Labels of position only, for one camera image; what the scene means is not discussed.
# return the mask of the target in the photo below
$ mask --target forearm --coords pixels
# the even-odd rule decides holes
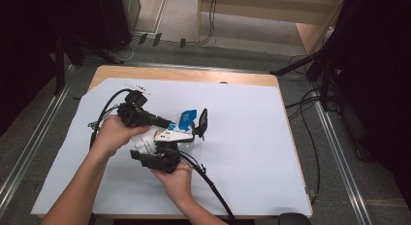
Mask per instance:
[[[42,224],[87,224],[108,161],[92,148]]]
[[[175,204],[193,225],[226,224],[194,200]]]

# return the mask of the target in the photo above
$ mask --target table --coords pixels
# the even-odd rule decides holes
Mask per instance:
[[[196,42],[200,36],[201,12],[209,12],[210,2],[198,1]],[[217,0],[215,12],[295,22],[305,51],[311,54],[336,22],[343,3],[344,0]]]
[[[44,216],[69,183],[88,151],[92,130],[87,124],[97,119],[112,94],[124,88],[124,79],[150,90],[144,109],[151,113],[170,117],[208,109],[205,141],[197,139],[190,154],[207,167],[208,177],[237,218],[273,218],[283,212],[311,216],[275,76],[120,66],[97,70],[32,214]],[[93,212],[106,218],[184,218],[149,169],[131,159],[132,148],[128,143],[109,161]],[[201,205],[227,217],[197,174],[192,187]]]

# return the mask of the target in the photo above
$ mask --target human hand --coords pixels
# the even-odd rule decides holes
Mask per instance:
[[[126,127],[118,115],[110,115],[104,120],[93,146],[96,146],[94,149],[103,151],[104,154],[111,157],[119,148],[128,144],[132,137],[148,130],[148,126]]]
[[[159,170],[151,170],[151,172],[160,179],[167,195],[177,206],[193,201],[191,194],[192,169],[184,162],[180,161],[174,172],[170,174]]]

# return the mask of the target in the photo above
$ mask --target white paper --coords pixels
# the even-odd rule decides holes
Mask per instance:
[[[70,182],[88,152],[92,130],[87,124],[97,120],[109,98],[124,88],[121,83],[125,80],[150,91],[143,106],[150,113],[170,117],[186,110],[208,109],[205,141],[196,139],[191,155],[205,165],[234,215],[311,215],[278,87],[135,79],[107,79],[82,97],[33,214],[46,214]],[[112,104],[123,102],[126,95],[120,94]],[[131,158],[133,148],[128,143],[109,161],[93,212],[181,214],[159,180]],[[197,173],[193,173],[192,191],[211,213],[227,214]]]

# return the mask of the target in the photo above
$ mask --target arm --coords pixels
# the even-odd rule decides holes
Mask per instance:
[[[127,128],[117,115],[104,121],[96,141],[42,224],[87,224],[110,157],[148,127]]]
[[[171,174],[151,170],[160,179],[167,194],[193,225],[226,224],[198,204],[191,194],[192,170],[180,162]]]

